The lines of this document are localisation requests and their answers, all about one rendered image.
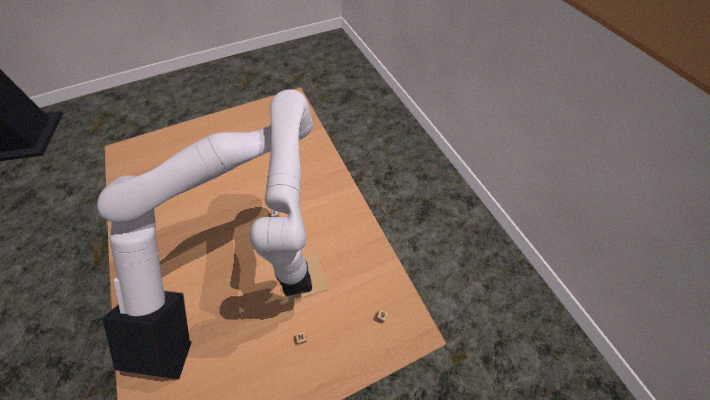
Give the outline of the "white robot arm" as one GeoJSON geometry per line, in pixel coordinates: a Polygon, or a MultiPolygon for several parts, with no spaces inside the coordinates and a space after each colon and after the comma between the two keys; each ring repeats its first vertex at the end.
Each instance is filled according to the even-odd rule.
{"type": "Polygon", "coordinates": [[[263,129],[212,134],[155,169],[137,177],[118,177],[102,190],[97,209],[111,222],[114,286],[121,314],[147,315],[165,303],[154,208],[270,152],[270,147],[265,203],[288,217],[257,219],[250,228],[250,241],[278,273],[290,275],[301,268],[306,232],[300,211],[299,140],[312,131],[312,116],[304,95],[292,89],[273,97],[270,116],[271,125],[263,129]]]}

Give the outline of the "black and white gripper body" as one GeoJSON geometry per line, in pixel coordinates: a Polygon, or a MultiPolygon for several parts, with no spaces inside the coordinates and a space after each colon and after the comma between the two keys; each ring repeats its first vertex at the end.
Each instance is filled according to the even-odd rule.
{"type": "Polygon", "coordinates": [[[285,296],[292,296],[292,295],[297,295],[301,293],[306,293],[310,292],[312,290],[312,282],[311,282],[311,277],[308,271],[308,264],[307,261],[305,260],[303,256],[303,264],[301,268],[290,275],[283,275],[278,273],[275,269],[275,277],[276,279],[280,282],[282,285],[282,290],[285,296]],[[285,286],[287,285],[287,286],[285,286]],[[286,290],[285,290],[286,289],[286,290]],[[288,290],[288,291],[287,291],[288,290]],[[298,291],[297,291],[298,290],[298,291]],[[294,292],[290,292],[294,291],[294,292]]]}

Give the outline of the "tan square mat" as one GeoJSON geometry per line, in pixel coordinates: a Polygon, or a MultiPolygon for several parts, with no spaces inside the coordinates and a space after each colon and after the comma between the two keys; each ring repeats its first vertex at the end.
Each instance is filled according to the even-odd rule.
{"type": "Polygon", "coordinates": [[[284,304],[328,290],[317,251],[303,254],[303,256],[307,261],[308,271],[310,271],[312,290],[308,293],[285,296],[280,285],[284,304]]]}

